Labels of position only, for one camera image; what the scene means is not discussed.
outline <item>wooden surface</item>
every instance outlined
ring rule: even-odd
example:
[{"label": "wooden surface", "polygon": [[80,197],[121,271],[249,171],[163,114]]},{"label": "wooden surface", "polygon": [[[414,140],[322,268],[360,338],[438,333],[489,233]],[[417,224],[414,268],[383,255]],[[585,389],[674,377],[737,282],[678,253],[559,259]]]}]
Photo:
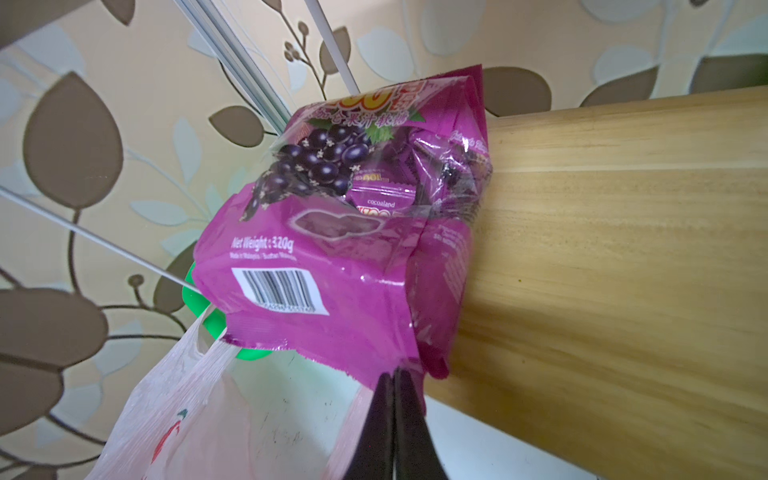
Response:
[{"label": "wooden surface", "polygon": [[768,88],[491,129],[427,393],[608,480],[768,478]]}]

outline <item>white barcode label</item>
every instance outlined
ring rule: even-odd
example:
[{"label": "white barcode label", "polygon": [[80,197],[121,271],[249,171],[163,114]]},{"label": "white barcode label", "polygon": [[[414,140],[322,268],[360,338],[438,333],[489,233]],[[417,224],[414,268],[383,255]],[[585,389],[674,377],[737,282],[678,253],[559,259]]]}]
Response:
[{"label": "white barcode label", "polygon": [[315,279],[298,268],[233,268],[243,295],[256,305],[282,313],[328,315]]}]

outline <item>green plastic handle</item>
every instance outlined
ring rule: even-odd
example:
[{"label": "green plastic handle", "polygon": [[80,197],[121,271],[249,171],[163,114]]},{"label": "green plastic handle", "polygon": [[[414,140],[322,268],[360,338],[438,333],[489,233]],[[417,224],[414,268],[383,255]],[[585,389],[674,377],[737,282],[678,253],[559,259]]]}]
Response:
[{"label": "green plastic handle", "polygon": [[[193,270],[194,263],[192,263],[192,267],[187,273],[186,278],[187,282],[191,283],[192,285],[194,285],[194,280],[192,280]],[[184,303],[187,304],[189,309],[192,310],[192,313],[194,313],[195,316],[202,315],[205,309],[210,305],[210,301],[208,301],[207,298],[200,295],[199,293],[193,292],[186,287],[181,289],[181,298],[184,300]],[[224,329],[227,328],[227,317],[224,315],[224,312],[219,309],[215,309],[208,316],[208,318],[203,321],[203,326],[206,330],[208,330],[208,333],[214,336],[214,339],[217,339],[224,331]],[[262,359],[270,353],[272,353],[271,350],[242,349],[240,353],[237,354],[237,358],[241,360],[252,361]]]}]

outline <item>wall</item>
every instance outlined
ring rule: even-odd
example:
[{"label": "wall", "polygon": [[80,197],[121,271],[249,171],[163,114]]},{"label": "wall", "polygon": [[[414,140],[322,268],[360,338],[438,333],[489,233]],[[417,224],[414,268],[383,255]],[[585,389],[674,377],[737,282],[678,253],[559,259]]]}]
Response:
[{"label": "wall", "polygon": [[[346,94],[303,0],[214,3],[289,108]],[[764,0],[320,3],[361,91],[482,63],[510,115],[768,84]]]},{"label": "wall", "polygon": [[[32,30],[0,51],[0,184],[184,275],[270,127],[173,0]],[[5,199],[0,229],[0,478],[78,480],[193,319],[174,284]]]}]

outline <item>purple candy bag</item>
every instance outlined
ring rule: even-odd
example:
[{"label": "purple candy bag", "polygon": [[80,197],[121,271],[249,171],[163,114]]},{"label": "purple candy bag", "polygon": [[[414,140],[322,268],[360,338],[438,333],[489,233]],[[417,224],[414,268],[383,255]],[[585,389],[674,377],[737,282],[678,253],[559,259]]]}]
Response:
[{"label": "purple candy bag", "polygon": [[295,349],[375,388],[445,378],[492,172],[475,66],[294,114],[274,163],[194,250],[227,342]]}]

